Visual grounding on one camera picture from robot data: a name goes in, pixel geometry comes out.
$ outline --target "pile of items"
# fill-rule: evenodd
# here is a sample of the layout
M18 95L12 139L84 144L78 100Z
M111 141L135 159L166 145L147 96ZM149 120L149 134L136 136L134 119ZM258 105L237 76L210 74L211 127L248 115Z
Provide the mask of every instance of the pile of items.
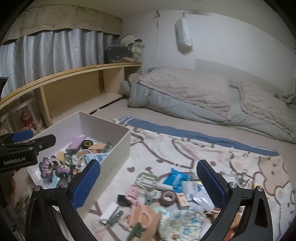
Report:
M76 137L55 156L43 158L39 170L45 186L55 188L64 181L70 182L92 159L102 162L113 148L109 142L97 143L86 138Z
M117 212L119 206L130 210ZM139 241L151 241L156 233L167 241L199 240L220 211L214 207L198 176L172 169L164 182L159 183L156 175L142 172L126 194L118 195L117 203L112 202L100 216L99 222L105 226L94 231L102 232L118 222L130 232L127 241L135 236Z

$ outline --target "cap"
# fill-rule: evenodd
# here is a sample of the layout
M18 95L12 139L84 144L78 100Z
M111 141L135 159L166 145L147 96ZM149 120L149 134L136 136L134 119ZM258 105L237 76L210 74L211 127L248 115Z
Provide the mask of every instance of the cap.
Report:
M136 39L136 38L134 37L134 35L128 34L128 35L124 36L124 37L120 40L119 44L129 45L129 44L131 44L132 42L135 42L135 41L136 41L136 42L142 42L141 39Z

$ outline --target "blue packet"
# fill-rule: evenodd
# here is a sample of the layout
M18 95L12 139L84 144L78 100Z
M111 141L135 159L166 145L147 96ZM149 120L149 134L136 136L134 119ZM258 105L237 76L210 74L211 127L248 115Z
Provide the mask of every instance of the blue packet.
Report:
M177 193L182 192L182 181L190 180L190 175L171 169L171 174L165 179L163 184L173 186L173 190Z
M89 163L92 159L102 162L106 158L107 155L108 155L108 153L96 153L96 154L89 153L89 154L85 154L84 158L87 163Z

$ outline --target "beige valance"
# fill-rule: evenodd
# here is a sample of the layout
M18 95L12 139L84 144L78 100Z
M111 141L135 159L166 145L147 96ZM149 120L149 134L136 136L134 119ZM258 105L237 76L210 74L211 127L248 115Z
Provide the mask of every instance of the beige valance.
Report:
M2 43L42 30L88 29L120 34L121 19L110 13L70 4L47 4L27 8L13 23Z

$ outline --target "brown tape roll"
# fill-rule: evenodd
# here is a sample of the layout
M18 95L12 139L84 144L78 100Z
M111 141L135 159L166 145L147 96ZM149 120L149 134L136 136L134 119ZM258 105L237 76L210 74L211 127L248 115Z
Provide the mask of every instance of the brown tape roll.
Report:
M163 207L168 207L177 201L177 195L175 192L166 190L161 193L160 204Z

